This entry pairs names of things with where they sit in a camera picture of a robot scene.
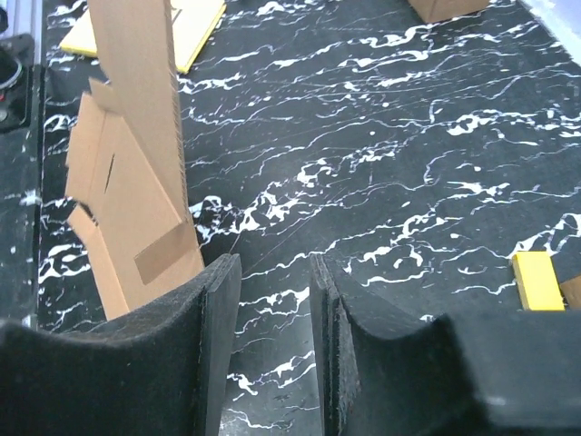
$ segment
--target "black marble surface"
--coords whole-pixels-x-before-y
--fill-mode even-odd
[[[0,318],[26,325],[36,314],[37,140],[30,129],[0,135]]]
[[[64,3],[48,2],[38,317],[51,332],[103,320],[63,198],[79,96],[101,73],[56,48],[85,8]],[[517,250],[549,250],[561,280],[579,273],[580,74],[516,1],[439,25],[405,0],[228,2],[180,77],[204,257],[243,265],[222,434],[320,434],[310,253],[423,320],[518,308]]]

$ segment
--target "marble pattern surface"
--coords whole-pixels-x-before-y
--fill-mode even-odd
[[[85,3],[48,4],[38,317],[64,332],[103,320],[63,198],[79,96],[102,74],[57,48]],[[244,270],[222,434],[320,434],[311,253],[426,321],[518,308],[517,250],[577,275],[580,76],[514,0],[438,25],[405,0],[229,1],[179,81],[204,258]]]
[[[30,325],[38,270],[38,147],[29,129],[0,135],[0,318]]]

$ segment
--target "yellow sponge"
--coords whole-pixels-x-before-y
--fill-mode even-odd
[[[180,73],[188,73],[226,10],[224,0],[172,0],[173,49]],[[87,10],[59,47],[67,52],[97,57],[91,15]]]
[[[512,258],[518,293],[530,311],[563,311],[565,305],[547,252],[518,252]]]

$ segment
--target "yellow board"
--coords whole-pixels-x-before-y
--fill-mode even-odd
[[[190,71],[225,10],[224,0],[172,0],[173,46],[178,72],[186,74]],[[88,10],[59,46],[67,53],[97,57]]]
[[[512,258],[518,293],[530,311],[563,311],[563,297],[547,252],[518,252]]]

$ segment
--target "yellow block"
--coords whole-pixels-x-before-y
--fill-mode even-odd
[[[226,10],[223,0],[172,0],[175,65],[187,74]],[[75,55],[97,57],[91,15],[87,10],[64,37],[59,47]]]
[[[512,258],[518,293],[530,311],[564,311],[551,256],[547,252],[518,252]]]

